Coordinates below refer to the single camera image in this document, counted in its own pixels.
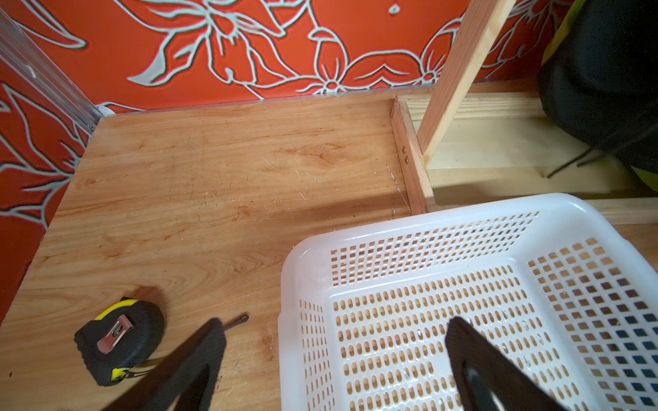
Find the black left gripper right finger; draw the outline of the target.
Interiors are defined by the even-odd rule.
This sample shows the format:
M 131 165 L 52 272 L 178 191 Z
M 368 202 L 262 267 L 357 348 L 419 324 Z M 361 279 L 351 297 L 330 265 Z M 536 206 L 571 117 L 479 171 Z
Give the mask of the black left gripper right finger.
M 447 327 L 447 352 L 465 410 L 562 410 L 460 317 Z

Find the yellow black tape measure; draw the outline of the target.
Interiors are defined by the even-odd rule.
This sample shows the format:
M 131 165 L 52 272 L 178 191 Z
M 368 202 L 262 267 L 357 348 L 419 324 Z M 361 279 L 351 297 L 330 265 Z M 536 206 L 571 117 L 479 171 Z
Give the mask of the yellow black tape measure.
M 124 298 L 80 328 L 74 342 L 96 384 L 113 386 L 134 376 L 159 346 L 164 321 L 157 305 Z

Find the white plastic basket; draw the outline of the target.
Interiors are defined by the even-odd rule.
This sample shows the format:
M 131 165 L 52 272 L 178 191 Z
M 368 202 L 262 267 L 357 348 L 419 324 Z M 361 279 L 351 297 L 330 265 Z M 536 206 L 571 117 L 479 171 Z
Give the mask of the white plastic basket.
M 344 229 L 281 274 L 284 410 L 455 410 L 461 317 L 572 410 L 657 407 L 657 275 L 570 195 Z

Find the wooden clothes rack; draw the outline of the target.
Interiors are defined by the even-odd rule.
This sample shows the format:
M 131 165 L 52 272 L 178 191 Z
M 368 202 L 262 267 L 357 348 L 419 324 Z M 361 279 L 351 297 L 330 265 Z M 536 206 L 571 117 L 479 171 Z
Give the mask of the wooden clothes rack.
M 586 145 L 545 115 L 533 80 L 476 84 L 479 69 L 507 62 L 514 34 L 550 31 L 553 2 L 473 1 L 435 40 L 443 56 L 423 53 L 436 75 L 428 97 L 401 96 L 391 123 L 414 214 L 524 195 L 567 193 L 586 200 L 613 224 L 654 224 L 657 196 L 615 159 Z

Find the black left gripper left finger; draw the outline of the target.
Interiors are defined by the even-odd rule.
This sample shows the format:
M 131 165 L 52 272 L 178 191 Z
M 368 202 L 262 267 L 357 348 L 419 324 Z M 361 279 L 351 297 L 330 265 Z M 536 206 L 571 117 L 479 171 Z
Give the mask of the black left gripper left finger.
M 226 350 L 222 322 L 212 318 L 106 410 L 208 410 Z

